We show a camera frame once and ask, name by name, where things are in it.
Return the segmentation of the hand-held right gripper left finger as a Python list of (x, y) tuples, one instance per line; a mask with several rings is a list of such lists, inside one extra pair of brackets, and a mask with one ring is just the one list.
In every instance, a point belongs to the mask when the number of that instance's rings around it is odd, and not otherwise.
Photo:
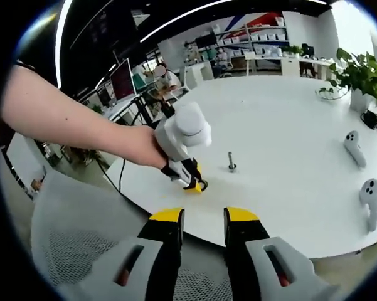
[(128, 237), (93, 262), (73, 285), (59, 287), (64, 300), (172, 300), (181, 266), (184, 209), (150, 216)]

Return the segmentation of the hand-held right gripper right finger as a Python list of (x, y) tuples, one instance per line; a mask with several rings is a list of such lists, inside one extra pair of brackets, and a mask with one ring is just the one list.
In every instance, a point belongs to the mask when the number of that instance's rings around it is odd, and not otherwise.
[(225, 263), (234, 300), (334, 300), (339, 290), (251, 211), (224, 208)]

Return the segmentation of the person's left hand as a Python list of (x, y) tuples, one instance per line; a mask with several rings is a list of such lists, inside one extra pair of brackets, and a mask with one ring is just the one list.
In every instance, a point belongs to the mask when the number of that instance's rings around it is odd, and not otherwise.
[(156, 141), (154, 129), (141, 125), (133, 127), (132, 130), (133, 161), (138, 165), (155, 167), (159, 170), (165, 167), (167, 156)]

